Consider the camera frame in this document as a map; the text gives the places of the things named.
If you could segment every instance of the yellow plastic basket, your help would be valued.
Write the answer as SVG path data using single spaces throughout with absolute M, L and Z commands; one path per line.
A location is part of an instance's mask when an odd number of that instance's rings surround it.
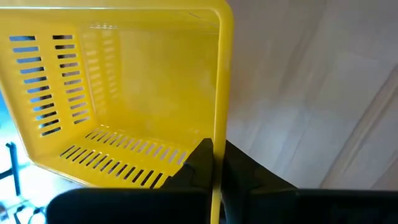
M 1 90 L 36 164 L 92 186 L 157 188 L 212 138 L 220 179 L 224 1 L 6 1 L 0 22 Z

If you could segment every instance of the wooden surface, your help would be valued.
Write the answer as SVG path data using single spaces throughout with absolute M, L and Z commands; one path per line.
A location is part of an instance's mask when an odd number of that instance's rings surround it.
M 398 189 L 398 1 L 229 4 L 228 139 L 299 187 Z

